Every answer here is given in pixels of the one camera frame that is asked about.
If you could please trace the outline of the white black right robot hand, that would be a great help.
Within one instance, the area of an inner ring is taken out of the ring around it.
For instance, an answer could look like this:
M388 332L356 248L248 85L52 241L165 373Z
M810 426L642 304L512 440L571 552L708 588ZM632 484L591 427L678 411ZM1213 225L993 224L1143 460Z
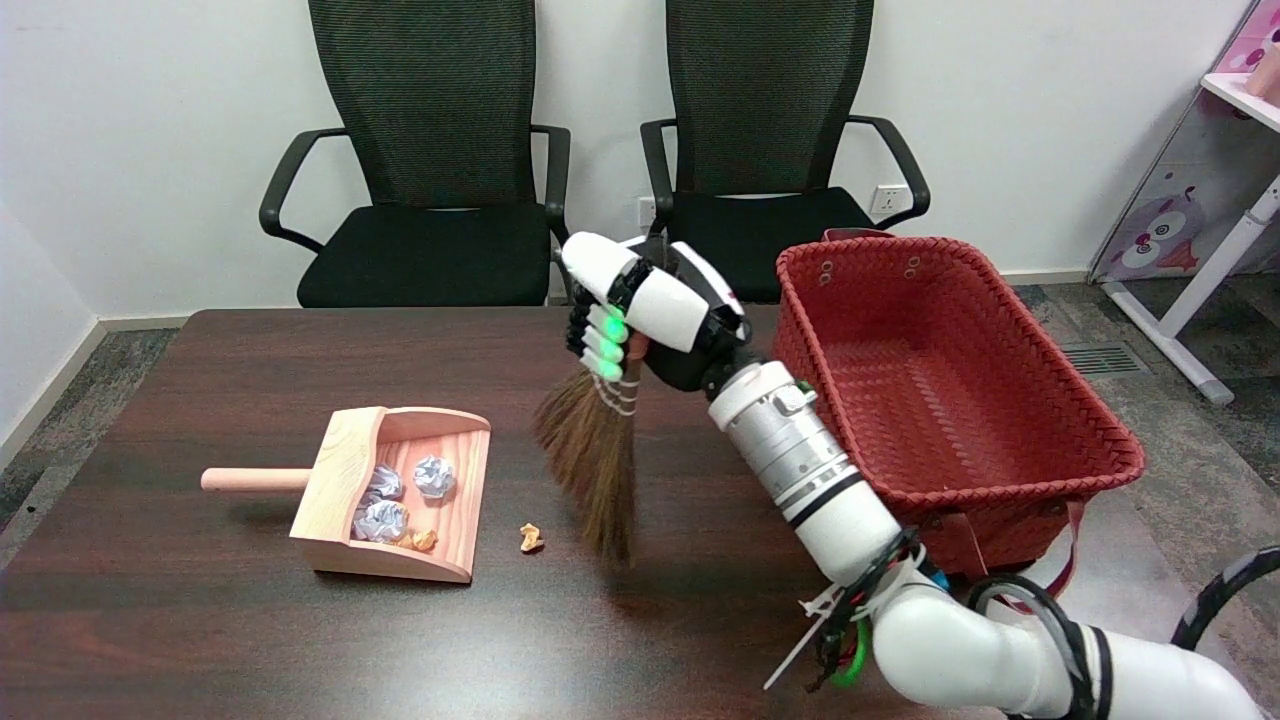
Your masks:
M573 281L566 345L602 380L618 384L644 363L667 386L713 400L759 360L742 304L689 243L577 232L558 263Z

